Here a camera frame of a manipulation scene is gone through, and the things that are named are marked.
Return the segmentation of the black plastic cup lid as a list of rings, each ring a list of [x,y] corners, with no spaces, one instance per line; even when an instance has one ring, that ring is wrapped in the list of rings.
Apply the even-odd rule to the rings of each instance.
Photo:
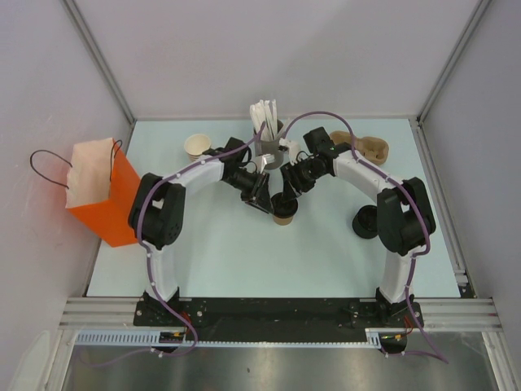
[[[298,211],[298,201],[294,200],[283,200],[283,193],[276,193],[271,197],[271,202],[274,208],[273,215],[278,218],[290,218],[293,217]]]

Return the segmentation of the single brown paper cup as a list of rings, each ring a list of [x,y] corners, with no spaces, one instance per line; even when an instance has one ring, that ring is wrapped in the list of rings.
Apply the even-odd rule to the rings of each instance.
[[[287,226],[289,225],[292,220],[293,220],[293,215],[291,216],[279,216],[279,215],[276,215],[274,214],[273,215],[273,220],[276,224],[280,225],[280,226]]]

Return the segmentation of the orange paper bag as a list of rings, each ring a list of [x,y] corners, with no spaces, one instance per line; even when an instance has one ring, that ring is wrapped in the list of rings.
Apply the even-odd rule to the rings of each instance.
[[[65,189],[65,208],[113,248],[136,244],[128,223],[140,177],[128,161],[120,139],[76,143],[65,182],[37,171],[48,182]]]

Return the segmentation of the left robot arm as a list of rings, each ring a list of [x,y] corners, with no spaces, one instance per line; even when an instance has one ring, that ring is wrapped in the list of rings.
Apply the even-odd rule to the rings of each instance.
[[[173,244],[182,232],[190,196],[213,183],[224,182],[240,191],[243,203],[264,213],[274,211],[269,173],[260,168],[248,171],[251,158],[248,143],[230,138],[224,147],[209,148],[175,174],[161,177],[148,173],[142,177],[128,223],[146,252],[147,294],[156,299],[151,315],[160,324],[171,325],[180,315],[179,304],[170,300],[179,291]]]

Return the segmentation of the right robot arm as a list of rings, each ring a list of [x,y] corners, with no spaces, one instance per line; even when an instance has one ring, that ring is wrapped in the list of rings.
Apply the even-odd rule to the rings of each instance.
[[[335,144],[322,127],[308,132],[304,141],[309,150],[305,158],[300,157],[297,142],[285,138],[278,142],[290,161],[280,167],[283,188],[274,197],[274,212],[294,213],[297,198],[325,175],[368,196],[375,203],[376,235],[387,249],[375,316],[385,327],[394,327],[405,317],[403,305],[412,301],[413,260],[430,251],[430,235],[436,230],[427,189],[419,178],[393,178],[349,143]]]

